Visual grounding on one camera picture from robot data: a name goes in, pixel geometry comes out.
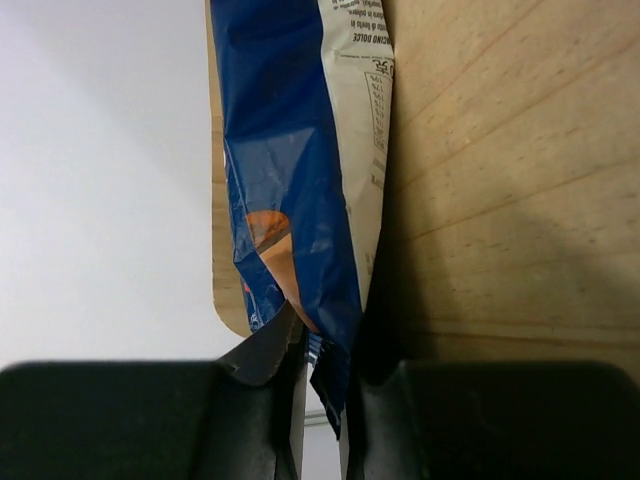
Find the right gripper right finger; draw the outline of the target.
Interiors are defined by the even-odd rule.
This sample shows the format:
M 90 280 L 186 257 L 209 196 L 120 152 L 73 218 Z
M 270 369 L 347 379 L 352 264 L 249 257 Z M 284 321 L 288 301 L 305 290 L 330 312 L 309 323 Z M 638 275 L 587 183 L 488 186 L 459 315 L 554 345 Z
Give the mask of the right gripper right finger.
M 365 314 L 351 361 L 339 440 L 343 479 L 423 479 L 401 362 L 406 349 L 388 319 Z

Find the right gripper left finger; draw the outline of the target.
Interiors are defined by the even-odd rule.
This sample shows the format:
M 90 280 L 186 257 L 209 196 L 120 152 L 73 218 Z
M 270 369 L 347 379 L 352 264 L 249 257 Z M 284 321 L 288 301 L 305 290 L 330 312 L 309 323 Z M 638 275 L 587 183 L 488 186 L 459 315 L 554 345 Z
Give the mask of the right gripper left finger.
M 306 327 L 289 304 L 213 364 L 191 479 L 299 479 Z

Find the Burts blue bag with bacon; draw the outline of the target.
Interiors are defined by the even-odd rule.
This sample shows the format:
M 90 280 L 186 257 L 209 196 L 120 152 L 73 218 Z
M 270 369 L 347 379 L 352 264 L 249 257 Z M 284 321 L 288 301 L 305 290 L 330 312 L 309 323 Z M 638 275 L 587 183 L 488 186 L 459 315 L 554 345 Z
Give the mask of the Burts blue bag with bacon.
M 341 427 L 381 230 L 394 51 L 378 1 L 215 1 L 232 255 L 249 326 L 284 305 Z

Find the wooden two-tier shelf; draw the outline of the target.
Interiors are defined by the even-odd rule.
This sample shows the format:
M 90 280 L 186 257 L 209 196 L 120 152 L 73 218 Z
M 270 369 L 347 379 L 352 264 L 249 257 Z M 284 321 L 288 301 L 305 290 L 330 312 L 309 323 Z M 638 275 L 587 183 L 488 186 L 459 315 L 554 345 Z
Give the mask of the wooden two-tier shelf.
M 418 356 L 639 372 L 639 5 L 387 1 L 371 310 Z

